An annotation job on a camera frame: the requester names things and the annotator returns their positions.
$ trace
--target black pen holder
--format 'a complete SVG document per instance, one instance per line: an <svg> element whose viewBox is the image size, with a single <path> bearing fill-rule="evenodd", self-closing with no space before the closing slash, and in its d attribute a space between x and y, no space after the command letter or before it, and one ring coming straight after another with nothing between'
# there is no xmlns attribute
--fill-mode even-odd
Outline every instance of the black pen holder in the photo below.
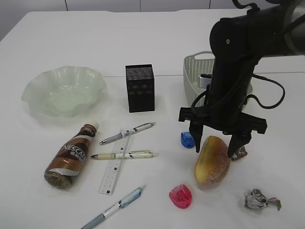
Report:
<svg viewBox="0 0 305 229"><path fill-rule="evenodd" d="M128 65L125 68L129 112L154 111L152 65Z"/></svg>

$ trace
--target blue pen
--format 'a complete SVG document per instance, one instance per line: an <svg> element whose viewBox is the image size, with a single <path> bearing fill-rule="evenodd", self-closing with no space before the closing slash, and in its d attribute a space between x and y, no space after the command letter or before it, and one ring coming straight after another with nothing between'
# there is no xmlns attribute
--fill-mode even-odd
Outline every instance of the blue pen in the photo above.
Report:
<svg viewBox="0 0 305 229"><path fill-rule="evenodd" d="M133 201L135 201L137 198L141 196L141 193L145 189L145 186L139 187L136 190L134 190L132 193L121 199L119 202L112 205L110 208L105 210L102 214L95 217L93 220L91 220L89 223L87 223L85 226L83 226L81 229L92 229L95 226L102 223L105 219L107 219L109 216L111 216L114 212L118 211L121 208L126 207Z"/></svg>

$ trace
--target white plastic basket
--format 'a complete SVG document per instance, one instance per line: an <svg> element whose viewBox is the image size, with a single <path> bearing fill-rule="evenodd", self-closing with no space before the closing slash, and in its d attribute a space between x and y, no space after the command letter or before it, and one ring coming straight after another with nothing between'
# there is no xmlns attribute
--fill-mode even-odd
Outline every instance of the white plastic basket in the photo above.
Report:
<svg viewBox="0 0 305 229"><path fill-rule="evenodd" d="M198 77L201 74L212 74L214 66L213 59L196 59L196 56L202 54L213 54L212 52L199 52L194 55L187 56L184 59L183 65L183 82L184 90L187 102L189 106L192 105L195 98L197 98L202 92L203 88L198 87ZM252 93L252 86L249 85L247 94ZM204 97L201 98L196 106L202 106L204 103Z"/></svg>

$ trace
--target green glass bowl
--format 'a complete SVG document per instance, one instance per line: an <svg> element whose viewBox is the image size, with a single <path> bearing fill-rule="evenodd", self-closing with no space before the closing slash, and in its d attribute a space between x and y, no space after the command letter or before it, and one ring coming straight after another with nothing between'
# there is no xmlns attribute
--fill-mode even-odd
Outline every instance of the green glass bowl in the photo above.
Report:
<svg viewBox="0 0 305 229"><path fill-rule="evenodd" d="M21 99L34 113L73 117L88 111L106 87L101 74L87 67L63 66L36 76Z"/></svg>

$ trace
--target blue pencil sharpener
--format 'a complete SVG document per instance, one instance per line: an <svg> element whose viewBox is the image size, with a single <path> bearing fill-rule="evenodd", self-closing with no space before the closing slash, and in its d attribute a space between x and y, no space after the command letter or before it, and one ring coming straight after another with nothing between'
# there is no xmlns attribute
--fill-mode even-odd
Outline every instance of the blue pencil sharpener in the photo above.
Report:
<svg viewBox="0 0 305 229"><path fill-rule="evenodd" d="M193 148L195 146L194 139L190 132L181 133L181 143L185 148Z"/></svg>

